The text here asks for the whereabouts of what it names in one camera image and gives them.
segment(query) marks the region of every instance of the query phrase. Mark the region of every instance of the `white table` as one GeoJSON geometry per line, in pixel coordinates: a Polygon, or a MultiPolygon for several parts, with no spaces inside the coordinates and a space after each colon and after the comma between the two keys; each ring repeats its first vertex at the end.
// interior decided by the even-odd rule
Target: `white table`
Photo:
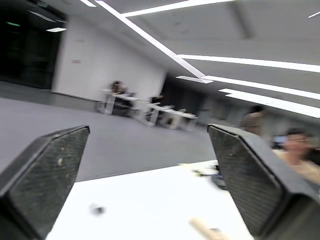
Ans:
{"type": "Polygon", "coordinates": [[[170,126],[171,129],[177,129],[178,127],[182,126],[183,129],[188,131],[191,131],[195,128],[198,120],[198,117],[193,114],[175,111],[172,109],[169,109],[165,112],[163,121],[167,121],[169,118],[173,119],[173,124],[170,126]]]}
{"type": "Polygon", "coordinates": [[[253,240],[230,194],[182,166],[75,183],[47,240],[204,240],[192,217],[253,240]]]}
{"type": "Polygon", "coordinates": [[[136,102],[138,101],[136,97],[126,96],[124,94],[116,94],[109,89],[103,89],[102,91],[106,93],[106,102],[100,101],[98,103],[97,110],[105,115],[112,115],[116,98],[130,101],[133,103],[133,105],[135,105],[136,102]]]}
{"type": "Polygon", "coordinates": [[[167,107],[162,107],[158,106],[153,103],[143,103],[140,106],[140,116],[139,120],[143,122],[144,124],[153,127],[156,125],[159,113],[163,112],[164,116],[161,120],[162,125],[174,130],[177,129],[179,126],[181,126],[181,123],[183,122],[183,119],[189,119],[188,124],[186,125],[185,129],[186,130],[192,130],[194,126],[197,123],[198,117],[192,114],[184,113],[181,111],[175,111],[173,109],[167,108],[167,107]],[[147,113],[150,112],[150,109],[153,109],[152,115],[150,117],[150,121],[146,120],[146,115],[147,113]],[[168,119],[172,119],[171,124],[167,124],[168,119]]]}

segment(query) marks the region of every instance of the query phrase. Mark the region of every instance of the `small object on table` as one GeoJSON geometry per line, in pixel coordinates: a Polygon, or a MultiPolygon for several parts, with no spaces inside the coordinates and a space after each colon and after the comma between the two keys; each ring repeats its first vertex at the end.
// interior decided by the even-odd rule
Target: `small object on table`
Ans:
{"type": "Polygon", "coordinates": [[[96,203],[93,203],[91,206],[90,206],[90,210],[91,212],[96,215],[96,216],[100,216],[100,215],[103,215],[105,212],[106,212],[106,209],[104,206],[100,206],[96,203]]]}
{"type": "Polygon", "coordinates": [[[203,221],[197,217],[192,218],[189,223],[208,240],[228,240],[219,229],[207,227],[203,221]]]}

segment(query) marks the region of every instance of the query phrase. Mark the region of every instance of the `dark doorway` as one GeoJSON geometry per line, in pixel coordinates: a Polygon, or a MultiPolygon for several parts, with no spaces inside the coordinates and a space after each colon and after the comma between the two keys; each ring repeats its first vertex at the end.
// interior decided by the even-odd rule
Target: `dark doorway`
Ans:
{"type": "Polygon", "coordinates": [[[0,0],[0,80],[51,89],[66,17],[41,1],[0,0]]]}

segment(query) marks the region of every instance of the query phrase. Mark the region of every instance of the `ceiling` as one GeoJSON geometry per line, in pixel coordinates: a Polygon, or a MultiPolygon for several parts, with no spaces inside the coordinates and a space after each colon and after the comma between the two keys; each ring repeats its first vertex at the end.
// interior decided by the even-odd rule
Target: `ceiling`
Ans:
{"type": "MultiPolygon", "coordinates": [[[[182,0],[108,0],[120,13],[182,0]]],[[[98,7],[80,0],[45,0],[57,10],[80,16],[169,69],[173,76],[194,77],[132,29],[98,7]]],[[[320,11],[318,0],[238,0],[133,16],[128,19],[176,54],[206,55],[320,65],[320,11]]],[[[236,63],[186,60],[205,75],[320,92],[320,73],[236,63]]],[[[252,87],[176,80],[198,91],[223,98],[229,88],[314,107],[320,100],[252,87]]],[[[302,119],[318,122],[317,119],[302,119]]]]}

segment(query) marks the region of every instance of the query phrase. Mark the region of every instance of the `desk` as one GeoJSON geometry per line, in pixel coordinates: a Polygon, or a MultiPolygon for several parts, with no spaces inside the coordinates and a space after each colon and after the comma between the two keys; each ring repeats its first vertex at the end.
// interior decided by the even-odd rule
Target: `desk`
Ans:
{"type": "Polygon", "coordinates": [[[168,109],[166,111],[166,116],[166,120],[163,121],[167,121],[169,118],[172,118],[174,121],[174,123],[170,126],[171,129],[177,129],[178,127],[182,127],[185,130],[191,131],[195,128],[195,125],[198,120],[198,117],[193,114],[175,111],[172,109],[168,109]]]}
{"type": "Polygon", "coordinates": [[[161,120],[160,124],[163,126],[166,126],[172,130],[177,129],[179,126],[181,126],[181,123],[183,122],[183,119],[189,119],[188,124],[184,128],[185,130],[192,130],[198,120],[198,117],[192,114],[184,113],[181,111],[175,111],[173,109],[158,106],[153,103],[144,103],[143,106],[140,108],[140,116],[139,120],[143,122],[144,124],[153,127],[156,125],[159,112],[163,112],[164,116],[161,120]],[[150,109],[153,109],[153,113],[150,117],[150,121],[146,120],[147,113],[150,112],[150,109]],[[172,123],[170,125],[167,124],[168,119],[172,119],[172,123]]]}
{"type": "Polygon", "coordinates": [[[112,115],[116,98],[130,101],[133,103],[133,105],[135,105],[136,102],[138,101],[136,97],[126,96],[122,94],[115,94],[109,89],[103,89],[102,91],[106,93],[106,106],[104,101],[100,101],[98,103],[97,110],[105,115],[112,115]]]}
{"type": "Polygon", "coordinates": [[[204,240],[192,217],[253,240],[230,194],[182,166],[76,182],[46,240],[204,240]]]}

